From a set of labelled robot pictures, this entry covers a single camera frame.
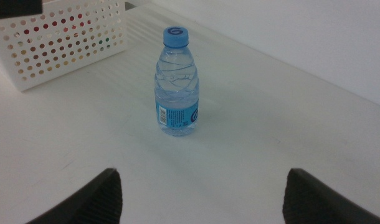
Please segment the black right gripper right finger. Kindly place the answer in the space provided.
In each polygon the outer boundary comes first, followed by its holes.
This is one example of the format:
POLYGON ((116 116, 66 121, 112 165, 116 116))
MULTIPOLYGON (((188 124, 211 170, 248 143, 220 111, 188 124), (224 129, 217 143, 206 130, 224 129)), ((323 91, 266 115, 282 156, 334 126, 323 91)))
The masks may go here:
POLYGON ((285 223, 380 223, 379 216, 301 168, 292 168, 287 175, 282 213, 285 223))

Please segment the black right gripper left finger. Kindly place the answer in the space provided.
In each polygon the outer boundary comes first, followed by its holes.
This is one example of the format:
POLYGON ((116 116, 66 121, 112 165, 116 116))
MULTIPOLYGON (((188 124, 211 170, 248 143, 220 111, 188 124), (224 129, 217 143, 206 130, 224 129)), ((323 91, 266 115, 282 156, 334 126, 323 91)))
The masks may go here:
POLYGON ((120 222, 123 194, 119 172, 107 168, 55 207, 30 224, 73 224, 120 222))

